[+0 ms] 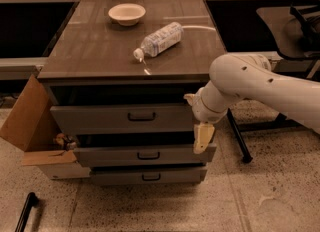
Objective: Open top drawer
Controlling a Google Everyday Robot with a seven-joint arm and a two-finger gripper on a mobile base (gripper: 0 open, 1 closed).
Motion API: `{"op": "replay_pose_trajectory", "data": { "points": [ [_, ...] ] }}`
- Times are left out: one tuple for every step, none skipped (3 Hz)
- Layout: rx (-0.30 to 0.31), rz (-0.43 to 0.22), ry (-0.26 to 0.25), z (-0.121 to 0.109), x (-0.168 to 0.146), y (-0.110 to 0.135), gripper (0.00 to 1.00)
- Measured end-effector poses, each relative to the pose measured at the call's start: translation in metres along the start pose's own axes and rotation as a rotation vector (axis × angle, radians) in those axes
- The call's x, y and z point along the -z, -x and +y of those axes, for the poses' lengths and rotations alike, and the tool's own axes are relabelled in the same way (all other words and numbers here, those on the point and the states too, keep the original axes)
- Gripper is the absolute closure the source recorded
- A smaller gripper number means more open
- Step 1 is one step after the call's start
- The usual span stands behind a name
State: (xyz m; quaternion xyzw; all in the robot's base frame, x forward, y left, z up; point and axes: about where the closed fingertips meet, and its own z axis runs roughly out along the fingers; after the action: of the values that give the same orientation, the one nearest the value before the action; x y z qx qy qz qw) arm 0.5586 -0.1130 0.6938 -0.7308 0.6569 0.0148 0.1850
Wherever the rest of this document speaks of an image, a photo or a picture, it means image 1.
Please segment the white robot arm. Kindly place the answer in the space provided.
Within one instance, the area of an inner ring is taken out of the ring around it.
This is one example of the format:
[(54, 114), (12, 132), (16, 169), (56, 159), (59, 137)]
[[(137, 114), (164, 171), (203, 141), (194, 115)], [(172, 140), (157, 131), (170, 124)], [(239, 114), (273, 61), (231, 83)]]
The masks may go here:
[(208, 83), (184, 98), (198, 121), (194, 125), (196, 154), (206, 150), (214, 125), (227, 109), (243, 99), (259, 101), (320, 133), (320, 83), (273, 73), (263, 55), (219, 56), (210, 65)]

